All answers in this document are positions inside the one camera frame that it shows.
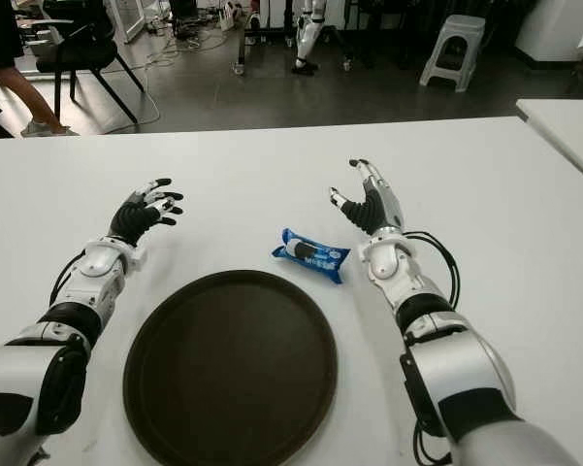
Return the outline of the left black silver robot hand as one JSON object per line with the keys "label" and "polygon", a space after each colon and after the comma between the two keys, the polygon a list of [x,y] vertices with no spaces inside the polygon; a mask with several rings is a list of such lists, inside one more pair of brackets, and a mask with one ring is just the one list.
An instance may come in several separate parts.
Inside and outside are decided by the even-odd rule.
{"label": "left black silver robot hand", "polygon": [[108,236],[135,248],[143,235],[153,226],[175,226],[175,216],[183,213],[178,202],[184,196],[164,190],[171,179],[155,179],[133,191],[113,215]]}

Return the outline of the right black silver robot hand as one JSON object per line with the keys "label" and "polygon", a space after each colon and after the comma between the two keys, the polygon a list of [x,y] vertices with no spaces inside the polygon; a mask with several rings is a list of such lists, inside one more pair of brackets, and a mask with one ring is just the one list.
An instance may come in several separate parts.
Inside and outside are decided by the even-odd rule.
{"label": "right black silver robot hand", "polygon": [[403,233],[405,229],[403,212],[389,183],[367,159],[350,159],[348,163],[362,178],[364,201],[352,201],[331,186],[330,202],[352,224],[368,235],[374,235],[384,228],[394,228],[397,232]]}

